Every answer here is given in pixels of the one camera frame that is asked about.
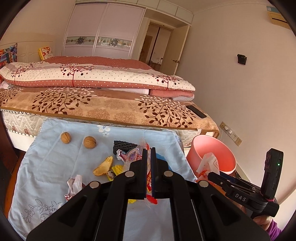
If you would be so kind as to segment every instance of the purple sleeve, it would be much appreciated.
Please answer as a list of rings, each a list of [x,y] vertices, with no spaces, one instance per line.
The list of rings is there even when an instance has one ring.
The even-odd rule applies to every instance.
[[[277,227],[277,223],[272,220],[266,232],[270,236],[271,241],[274,241],[276,237],[281,233],[281,230]]]

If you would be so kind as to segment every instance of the wooden floor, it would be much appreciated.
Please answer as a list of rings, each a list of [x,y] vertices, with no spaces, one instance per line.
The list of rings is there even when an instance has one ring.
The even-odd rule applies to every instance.
[[[11,207],[11,203],[12,203],[12,197],[15,191],[15,184],[17,182],[17,173],[18,173],[18,169],[20,168],[20,163],[22,162],[22,159],[24,158],[25,152],[19,150],[18,153],[18,160],[17,163],[12,171],[12,175],[7,187],[7,191],[6,191],[6,196],[5,196],[5,203],[4,203],[4,215],[6,218],[8,218],[8,212],[10,210]]]

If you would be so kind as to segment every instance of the electrical outlet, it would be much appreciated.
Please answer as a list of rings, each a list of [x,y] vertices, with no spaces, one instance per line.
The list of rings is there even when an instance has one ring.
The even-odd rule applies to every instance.
[[[230,128],[229,128],[229,126],[225,125],[223,130],[227,133],[230,130]]]
[[[237,140],[235,141],[235,144],[237,146],[240,146],[241,143],[242,143],[242,140],[238,137]]]
[[[233,130],[229,129],[227,132],[227,135],[232,136],[232,134],[233,134]]]
[[[233,139],[235,142],[237,140],[237,138],[238,138],[237,134],[233,133],[231,136],[231,139]]]
[[[221,124],[220,124],[220,128],[223,130],[224,129],[224,127],[226,126],[226,124],[224,123],[224,122],[222,122]]]

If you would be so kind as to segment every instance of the crown molding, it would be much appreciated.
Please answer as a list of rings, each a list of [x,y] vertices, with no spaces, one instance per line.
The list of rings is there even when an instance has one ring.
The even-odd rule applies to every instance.
[[[224,7],[224,6],[230,6],[230,5],[239,5],[239,4],[260,4],[260,5],[272,6],[272,4],[268,0],[235,0],[235,1],[227,1],[227,2],[224,2],[224,3],[214,4],[214,5],[211,5],[209,7],[202,8],[202,9],[194,12],[194,14],[204,12],[204,11],[208,11],[208,10],[211,10],[211,9],[214,9],[214,8],[217,8],[217,7]]]

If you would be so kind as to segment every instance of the headboard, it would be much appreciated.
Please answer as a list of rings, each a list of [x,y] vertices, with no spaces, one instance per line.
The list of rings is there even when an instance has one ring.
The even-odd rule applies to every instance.
[[[46,46],[52,47],[54,53],[54,36],[40,33],[9,33],[4,34],[0,40],[0,49],[8,48],[17,43],[18,62],[38,62],[40,57],[38,49]]]

